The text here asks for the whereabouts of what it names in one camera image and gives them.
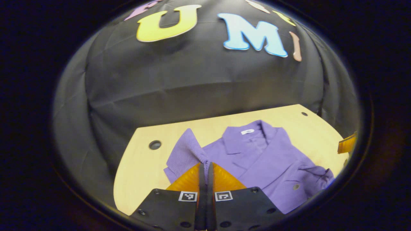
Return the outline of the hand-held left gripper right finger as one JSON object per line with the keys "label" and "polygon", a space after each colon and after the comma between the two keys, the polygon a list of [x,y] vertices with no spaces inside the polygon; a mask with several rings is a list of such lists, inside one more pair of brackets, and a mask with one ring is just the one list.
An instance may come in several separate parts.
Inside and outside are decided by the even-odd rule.
{"label": "hand-held left gripper right finger", "polygon": [[216,163],[208,170],[206,227],[209,231],[264,231],[285,215],[259,187],[246,187]]}

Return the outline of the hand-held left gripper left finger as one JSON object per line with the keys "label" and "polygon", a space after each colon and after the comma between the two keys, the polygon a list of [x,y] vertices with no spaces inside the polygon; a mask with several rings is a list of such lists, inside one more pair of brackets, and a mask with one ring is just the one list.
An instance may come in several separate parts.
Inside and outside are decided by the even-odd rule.
{"label": "hand-held left gripper left finger", "polygon": [[202,230],[205,194],[204,165],[198,163],[165,190],[151,190],[132,218],[156,231]]}

